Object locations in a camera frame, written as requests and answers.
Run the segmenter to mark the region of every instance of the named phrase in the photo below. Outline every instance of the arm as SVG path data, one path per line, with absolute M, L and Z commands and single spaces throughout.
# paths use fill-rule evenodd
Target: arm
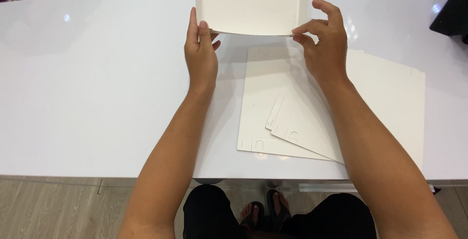
M 374 115 L 346 74 L 347 37 L 339 9 L 314 0 L 328 20 L 293 30 L 307 69 L 331 108 L 348 174 L 370 208 L 381 238 L 457 238 L 411 157 Z
M 206 22 L 190 14 L 185 60 L 190 74 L 187 97 L 138 176 L 119 231 L 120 239 L 175 238 L 174 219 L 193 175 L 196 154 L 218 74 Z

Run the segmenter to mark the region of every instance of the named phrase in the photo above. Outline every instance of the foot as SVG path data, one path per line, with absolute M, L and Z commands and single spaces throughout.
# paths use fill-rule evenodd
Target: foot
M 273 209 L 275 210 L 276 216 L 278 216 L 279 212 L 281 211 L 281 204 L 279 204 L 280 202 L 286 207 L 286 209 L 289 210 L 289 202 L 286 200 L 284 195 L 282 193 L 278 194 L 277 192 L 275 192 L 273 194 Z M 291 218 L 291 216 L 289 214 L 286 214 L 283 222 L 289 218 Z
M 250 213 L 253 212 L 253 215 L 252 215 L 252 220 L 254 221 L 254 224 L 255 226 L 257 225 L 258 223 L 258 212 L 260 212 L 260 209 L 258 208 L 257 205 L 252 205 L 251 203 L 247 204 L 241 211 L 241 221 L 247 217 Z M 243 224 L 248 230 L 252 230 L 254 229 L 254 227 L 249 227 L 248 224 Z

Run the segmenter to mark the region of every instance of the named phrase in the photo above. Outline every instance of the finger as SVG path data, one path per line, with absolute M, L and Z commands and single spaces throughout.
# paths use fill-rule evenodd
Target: finger
M 302 33 L 310 32 L 311 34 L 317 35 L 319 36 L 319 38 L 321 38 L 325 35 L 327 28 L 328 28 L 327 26 L 315 20 L 311 20 L 307 22 L 306 24 L 303 24 L 302 26 L 299 26 L 293 29 L 292 32 L 294 34 L 302 34 Z
M 210 29 L 204 20 L 200 21 L 200 26 L 198 27 L 198 37 L 200 38 L 201 49 L 212 48 Z
M 313 20 L 315 20 L 316 22 L 321 23 L 321 24 L 323 24 L 325 26 L 328 26 L 328 20 L 316 20 L 316 19 L 313 19 Z
M 301 44 L 304 48 L 315 47 L 315 42 L 313 41 L 312 37 L 308 35 L 304 35 L 304 34 L 296 35 L 293 37 L 293 40 Z
M 312 6 L 315 9 L 320 9 L 328 15 L 328 26 L 332 28 L 343 28 L 343 16 L 340 9 L 324 0 L 313 0 Z
M 216 41 L 215 43 L 213 43 L 213 49 L 214 50 L 218 50 L 218 48 L 221 46 L 221 41 Z
M 217 37 L 218 35 L 219 35 L 218 33 L 211 33 L 211 41 L 213 41 L 214 39 L 216 39 L 216 37 Z
M 196 10 L 190 11 L 189 28 L 187 30 L 187 44 L 198 44 L 198 25 L 196 23 Z

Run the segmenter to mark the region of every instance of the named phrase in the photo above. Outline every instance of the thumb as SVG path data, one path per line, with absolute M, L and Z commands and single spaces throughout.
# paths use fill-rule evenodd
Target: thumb
M 200 37 L 200 48 L 208 48 L 213 46 L 211 45 L 211 33 L 208 28 L 206 21 L 200 21 L 200 26 L 198 27 L 198 36 Z
M 293 37 L 293 40 L 297 43 L 300 43 L 304 48 L 313 48 L 315 47 L 315 42 L 313 41 L 312 37 L 309 35 L 296 35 Z

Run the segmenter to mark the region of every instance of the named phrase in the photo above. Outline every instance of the fingernail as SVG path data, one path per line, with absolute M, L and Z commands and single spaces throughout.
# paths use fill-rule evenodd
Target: fingernail
M 200 28 L 207 28 L 208 27 L 208 23 L 206 23 L 206 21 L 202 20 L 200 21 Z

